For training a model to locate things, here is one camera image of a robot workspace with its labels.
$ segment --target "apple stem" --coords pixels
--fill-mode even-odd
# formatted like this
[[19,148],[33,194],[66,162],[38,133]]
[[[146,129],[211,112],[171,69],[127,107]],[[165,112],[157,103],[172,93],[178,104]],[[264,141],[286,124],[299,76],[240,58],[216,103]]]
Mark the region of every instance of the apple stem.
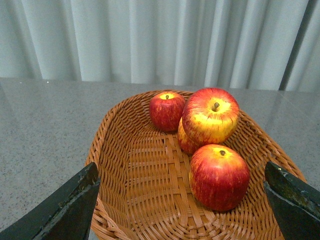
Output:
[[214,106],[212,108],[212,111],[216,112],[217,111],[217,108],[220,106],[220,104],[218,102],[215,102],[214,103]]

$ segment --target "speckled gray countertop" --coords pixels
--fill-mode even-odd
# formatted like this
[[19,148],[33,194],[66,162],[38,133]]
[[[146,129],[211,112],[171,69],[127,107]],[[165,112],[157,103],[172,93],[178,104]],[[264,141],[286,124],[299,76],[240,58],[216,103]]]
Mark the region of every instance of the speckled gray countertop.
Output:
[[[0,78],[0,231],[84,167],[110,108],[157,89],[199,88]],[[320,92],[227,90],[320,190]]]

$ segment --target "apple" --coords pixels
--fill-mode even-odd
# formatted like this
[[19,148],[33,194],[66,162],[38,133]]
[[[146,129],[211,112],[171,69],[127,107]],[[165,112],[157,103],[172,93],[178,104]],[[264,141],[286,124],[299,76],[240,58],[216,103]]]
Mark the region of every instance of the apple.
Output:
[[191,193],[209,209],[224,212],[235,208],[244,198],[249,180],[246,162],[226,146],[202,146],[191,158]]
[[221,88],[202,88],[186,102],[182,117],[183,129],[193,141],[202,146],[220,144],[237,128],[239,105]]
[[149,103],[151,122],[163,132],[177,131],[185,104],[185,98],[177,92],[164,91],[155,95]]
[[192,155],[196,150],[200,148],[200,145],[194,142],[188,135],[186,134],[184,127],[182,126],[182,117],[178,126],[177,139],[180,148],[188,155]]

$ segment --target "wicker basket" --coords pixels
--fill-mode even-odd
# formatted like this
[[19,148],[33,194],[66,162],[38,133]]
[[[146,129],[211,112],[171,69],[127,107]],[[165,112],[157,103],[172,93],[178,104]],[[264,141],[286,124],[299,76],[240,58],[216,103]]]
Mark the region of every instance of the wicker basket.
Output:
[[[303,181],[292,160],[245,112],[236,132],[223,144],[238,152],[250,169],[242,202],[228,212],[203,207],[190,191],[190,156],[177,135],[157,130],[149,101],[163,90],[132,96],[104,117],[86,165],[95,162],[101,186],[91,229],[101,240],[282,240],[264,192],[267,161]],[[176,91],[187,100],[192,92]]]

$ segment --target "woven basket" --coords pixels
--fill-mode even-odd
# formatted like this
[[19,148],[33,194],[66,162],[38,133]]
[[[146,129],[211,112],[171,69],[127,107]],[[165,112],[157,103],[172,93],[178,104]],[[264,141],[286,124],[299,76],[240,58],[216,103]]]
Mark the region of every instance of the woven basket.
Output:
[[[266,162],[298,178],[301,171],[245,112],[223,145],[238,152],[250,169],[241,203],[216,212],[195,200],[188,182],[191,157],[177,135],[157,130],[149,101],[164,90],[132,96],[103,118],[85,164],[95,162],[101,185],[91,229],[100,240],[283,240],[265,195]],[[187,100],[192,92],[176,91]]]

